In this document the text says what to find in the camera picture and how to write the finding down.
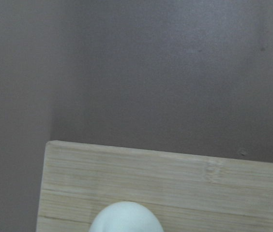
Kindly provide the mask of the bamboo cutting board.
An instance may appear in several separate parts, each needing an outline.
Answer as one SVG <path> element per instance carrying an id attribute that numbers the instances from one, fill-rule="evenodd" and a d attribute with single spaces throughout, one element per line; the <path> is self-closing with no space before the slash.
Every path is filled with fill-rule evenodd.
<path id="1" fill-rule="evenodd" d="M 273 232 L 273 163 L 46 144 L 37 231 L 86 232 L 120 201 L 150 209 L 166 232 Z"/>

